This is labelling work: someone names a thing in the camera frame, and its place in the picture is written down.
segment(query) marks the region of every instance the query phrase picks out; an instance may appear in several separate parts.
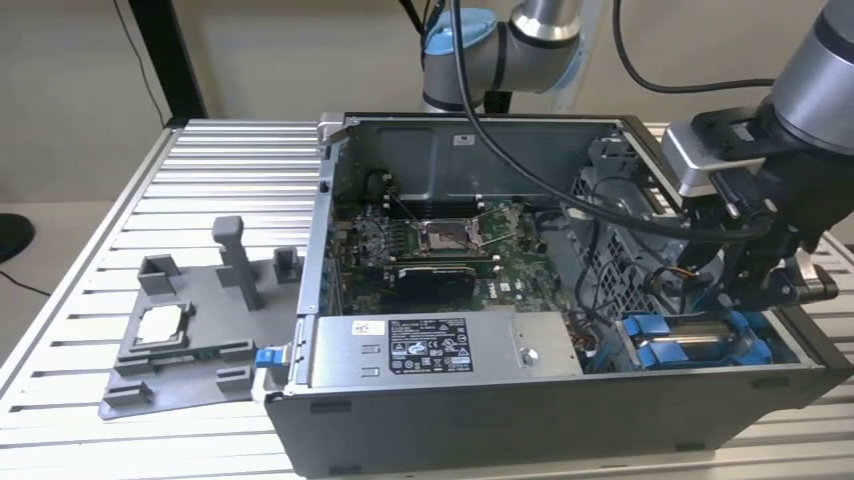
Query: power supply label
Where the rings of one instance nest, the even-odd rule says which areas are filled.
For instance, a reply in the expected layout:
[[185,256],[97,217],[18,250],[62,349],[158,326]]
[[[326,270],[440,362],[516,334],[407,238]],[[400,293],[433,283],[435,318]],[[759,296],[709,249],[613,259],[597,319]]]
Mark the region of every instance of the power supply label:
[[391,320],[388,352],[396,375],[475,371],[464,318]]

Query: black cable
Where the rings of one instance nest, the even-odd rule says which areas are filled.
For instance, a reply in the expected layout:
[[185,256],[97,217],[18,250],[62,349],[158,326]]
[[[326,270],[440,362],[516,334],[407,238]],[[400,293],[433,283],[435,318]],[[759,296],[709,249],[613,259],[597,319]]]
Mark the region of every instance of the black cable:
[[136,44],[133,43],[133,38],[130,37],[130,32],[128,31],[128,24],[124,22],[124,15],[121,14],[121,8],[118,7],[118,0],[112,0],[112,6],[116,9],[116,15],[118,15],[118,21],[121,22],[121,30],[124,30],[124,36],[128,39],[130,48],[133,49],[133,55],[136,55],[136,61],[138,63],[138,71],[142,74],[142,82],[145,83],[145,91],[148,92],[148,98],[150,98],[150,103],[154,106],[154,110],[157,110],[157,118],[160,119],[160,126],[165,128],[165,121],[162,119],[162,110],[160,110],[160,105],[157,104],[157,100],[154,99],[154,94],[150,91],[150,83],[148,83],[148,75],[145,74],[145,64],[142,63],[142,57],[138,54],[138,50],[136,49]]
[[417,16],[417,10],[415,10],[415,5],[412,5],[412,0],[397,0],[403,10],[405,11],[405,16],[409,17],[409,22],[412,22],[412,27],[419,35],[424,34],[424,25],[421,24],[421,19]]
[[548,182],[540,179],[504,151],[501,146],[495,143],[495,140],[485,132],[480,120],[472,109],[471,91],[468,87],[468,73],[465,70],[465,55],[463,55],[463,35],[461,35],[461,20],[460,20],[460,0],[451,0],[451,25],[453,30],[453,60],[456,64],[456,76],[459,79],[459,89],[463,101],[463,111],[471,127],[480,137],[483,144],[487,146],[495,156],[504,162],[504,164],[512,168],[516,173],[524,177],[531,183],[539,186],[551,195],[561,199],[571,207],[576,208],[585,214],[596,217],[609,223],[620,225],[625,228],[637,230],[652,235],[660,235],[679,240],[693,240],[703,243],[732,243],[744,242],[756,239],[767,233],[771,227],[771,221],[767,218],[760,219],[760,224],[747,226],[743,230],[688,230],[679,227],[671,227],[668,225],[659,224],[656,222],[633,218],[628,215],[623,215],[607,208],[601,208],[593,205],[572,195],[567,195],[557,190]]
[[596,288],[592,291],[592,307],[591,308],[593,310],[599,310],[599,308],[601,308],[596,306],[596,303],[599,303],[599,290],[601,289],[601,283],[604,282],[604,274],[608,271],[608,267],[613,265],[617,260],[619,260],[617,258],[612,258],[599,268],[599,275],[596,276]]
[[24,290],[29,290],[30,292],[36,292],[38,295],[44,295],[45,297],[50,296],[49,292],[45,292],[44,290],[41,290],[40,288],[36,287],[30,287],[29,285],[26,285],[25,283],[18,282],[17,280],[14,280],[14,278],[12,277],[12,275],[9,275],[8,273],[5,273],[2,270],[0,270],[0,276],[5,277],[5,279],[12,282],[14,285],[17,285],[18,287],[21,287]]
[[735,88],[752,88],[752,87],[770,87],[774,85],[772,78],[751,78],[748,80],[732,80],[728,82],[717,82],[717,83],[705,83],[703,85],[681,85],[681,86],[665,86],[657,85],[656,83],[649,82],[644,79],[635,66],[631,64],[631,60],[628,59],[628,53],[625,53],[625,45],[623,43],[623,29],[620,26],[620,10],[623,8],[623,0],[613,0],[613,10],[611,16],[611,28],[613,29],[613,45],[616,47],[616,55],[619,56],[619,61],[623,64],[623,68],[628,73],[628,76],[635,81],[637,85],[640,85],[647,90],[657,93],[705,93],[705,92],[716,92],[719,90],[731,90]]
[[429,0],[427,2],[427,5],[429,5],[429,3],[432,3],[433,1],[435,1],[435,5],[432,7],[432,10],[429,11],[429,16],[424,18],[424,22],[423,22],[424,37],[436,26],[436,23],[439,23],[439,17],[441,16],[441,12],[444,11],[444,0]]
[[533,219],[533,230],[537,232],[543,232],[543,231],[556,231],[557,229],[548,229],[545,227],[543,227],[543,223],[545,222],[551,222],[559,218],[563,217],[563,211],[561,210],[547,210],[543,213],[539,214],[539,216]]
[[681,292],[679,292],[679,314],[684,313],[685,303],[688,301],[687,297],[687,291],[681,289]]
[[597,220],[593,220],[592,226],[589,228],[592,229],[592,231],[589,232],[589,243],[587,244],[587,250],[583,252],[583,255],[581,255],[583,267],[581,267],[581,271],[577,274],[577,278],[575,279],[572,295],[575,296],[575,302],[577,303],[577,306],[584,312],[584,314],[587,315],[587,317],[593,320],[597,320],[604,325],[611,326],[611,321],[603,315],[600,315],[599,312],[596,312],[596,309],[595,309],[596,298],[593,297],[592,299],[593,305],[587,306],[584,304],[584,298],[581,295],[584,280],[587,279],[587,273],[589,272],[589,268],[592,267],[592,258],[596,253],[596,246],[599,245],[599,232],[601,228],[600,222]]
[[427,0],[424,2],[424,10],[421,11],[421,37],[427,35],[427,32],[429,32],[429,30],[427,29],[427,15],[429,15],[431,4],[432,4],[432,0]]

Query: black power cable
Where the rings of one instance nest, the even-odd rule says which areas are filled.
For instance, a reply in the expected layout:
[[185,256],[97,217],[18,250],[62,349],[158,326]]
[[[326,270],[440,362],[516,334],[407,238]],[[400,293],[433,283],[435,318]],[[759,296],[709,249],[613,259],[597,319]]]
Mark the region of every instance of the black power cable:
[[24,290],[29,290],[30,292],[37,293],[38,295],[44,295],[45,297],[50,296],[49,292],[45,292],[44,290],[41,290],[40,288],[36,287],[30,287],[29,285],[26,285],[25,283],[18,282],[17,280],[14,280],[14,277],[12,277],[12,275],[9,275],[8,273],[5,273],[2,270],[0,270],[0,277],[5,277],[5,279],[12,282],[13,285],[21,287]]
[[405,11],[405,16],[409,17],[409,22],[412,22],[412,28],[419,35],[424,34],[424,25],[421,24],[421,19],[417,16],[417,10],[415,10],[415,5],[412,5],[412,0],[397,0],[403,10]]
[[154,106],[154,110],[157,110],[157,119],[160,120],[160,126],[165,127],[165,121],[162,119],[162,110],[160,110],[160,105],[157,104],[157,100],[154,99],[154,94],[150,91],[150,83],[148,82],[148,75],[145,74],[145,64],[142,63],[142,57],[138,54],[136,44],[133,43],[133,38],[130,37],[128,24],[124,22],[124,15],[121,14],[121,8],[118,7],[117,0],[112,0],[112,6],[116,9],[116,15],[118,15],[118,22],[121,22],[121,30],[124,30],[124,36],[128,39],[128,43],[130,44],[133,55],[136,55],[136,62],[138,63],[138,71],[142,74],[142,83],[145,84],[145,91],[148,92],[148,98],[150,98],[150,103]]
[[731,90],[735,88],[751,88],[751,87],[770,87],[774,84],[772,78],[751,78],[748,80],[732,80],[728,82],[707,83],[703,85],[683,85],[683,86],[665,86],[657,85],[649,82],[640,76],[635,66],[628,59],[628,53],[625,53],[625,45],[623,43],[623,29],[620,26],[620,11],[623,8],[623,0],[613,0],[613,11],[611,15],[611,27],[613,29],[613,45],[616,47],[616,55],[619,61],[623,64],[623,68],[628,73],[628,76],[647,90],[657,93],[705,93],[716,92],[719,90]]
[[584,303],[584,296],[581,293],[584,282],[587,281],[587,273],[589,272],[589,268],[592,267],[592,260],[596,254],[596,247],[599,245],[599,233],[601,229],[601,224],[599,220],[593,219],[592,225],[589,228],[592,229],[592,231],[589,232],[589,243],[587,244],[587,250],[581,253],[583,266],[581,266],[581,271],[577,274],[577,278],[575,279],[572,295],[575,296],[575,303],[577,303],[577,307],[584,312],[584,315],[587,316],[587,318],[591,318],[592,320],[596,320],[601,322],[604,325],[609,326],[611,321],[603,315],[600,315],[599,312],[596,312],[595,310],[596,298],[593,297],[592,299],[593,305],[588,306]]
[[432,28],[429,27],[429,23],[427,22],[427,15],[429,15],[431,4],[432,4],[432,0],[427,0],[424,2],[424,10],[421,11],[421,37],[427,35],[427,32],[429,32],[429,28]]
[[661,237],[669,237],[679,240],[693,240],[704,243],[732,243],[745,242],[756,239],[767,233],[771,227],[770,219],[762,218],[757,225],[747,226],[743,230],[688,230],[684,228],[671,227],[661,225],[660,223],[633,218],[628,215],[623,215],[619,212],[580,200],[572,195],[567,195],[557,190],[548,182],[539,178],[507,153],[501,146],[495,142],[489,134],[485,132],[477,115],[471,107],[471,91],[468,87],[468,73],[465,70],[465,55],[463,54],[463,35],[461,35],[461,13],[460,13],[460,0],[451,0],[451,27],[453,31],[453,60],[456,64],[456,75],[459,80],[459,90],[463,100],[463,111],[471,127],[480,137],[483,144],[487,146],[495,156],[504,162],[504,164],[512,168],[521,177],[524,177],[531,183],[547,191],[551,195],[563,200],[571,207],[576,208],[587,215],[596,217],[609,223],[620,225],[625,228],[637,230],[640,232],[660,235]]

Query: white wall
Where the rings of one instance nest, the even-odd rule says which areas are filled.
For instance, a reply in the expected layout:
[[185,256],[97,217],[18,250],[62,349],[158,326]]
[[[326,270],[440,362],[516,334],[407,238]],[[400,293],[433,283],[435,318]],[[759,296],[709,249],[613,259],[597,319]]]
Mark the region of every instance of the white wall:
[[[213,115],[312,120],[324,110],[419,108],[417,41],[396,1],[174,4]],[[501,17],[512,4],[465,0]],[[819,4],[627,0],[637,68],[669,83],[774,75]],[[154,90],[158,96],[156,81]],[[575,111],[668,120],[751,103],[760,94],[673,98],[641,91],[616,63],[605,18]],[[513,98],[516,112],[549,107],[547,97]],[[110,2],[0,0],[0,201],[113,198],[158,130]]]
[[160,133],[106,0],[0,0],[0,202],[105,200]]
[[[507,17],[516,0],[467,0]],[[393,0],[178,0],[193,67],[216,115],[313,119],[326,111],[417,111],[417,34]],[[420,9],[423,3],[415,2]],[[519,111],[551,99],[519,96]]]
[[[640,74],[659,84],[772,78],[823,4],[824,0],[624,0],[625,50]],[[576,112],[635,113],[644,121],[661,122],[755,104],[767,95],[767,88],[693,95],[644,90],[619,63],[609,7],[601,17]]]

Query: aluminum table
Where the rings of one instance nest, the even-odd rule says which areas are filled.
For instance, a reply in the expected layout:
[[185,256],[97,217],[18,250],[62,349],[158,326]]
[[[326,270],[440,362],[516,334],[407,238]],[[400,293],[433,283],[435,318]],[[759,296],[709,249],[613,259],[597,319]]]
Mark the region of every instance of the aluminum table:
[[[651,128],[660,135],[661,126]],[[268,258],[282,245],[296,245],[302,254],[317,164],[313,123],[204,120],[162,132],[0,369],[0,478],[298,478],[257,403],[109,423],[96,412],[133,306],[141,258],[168,252],[181,266],[217,263],[208,229],[222,214],[242,215],[252,259]],[[854,257],[828,236],[814,259],[842,293],[807,311],[854,361]],[[412,475],[850,479],[854,382],[812,406],[766,416],[715,452]]]

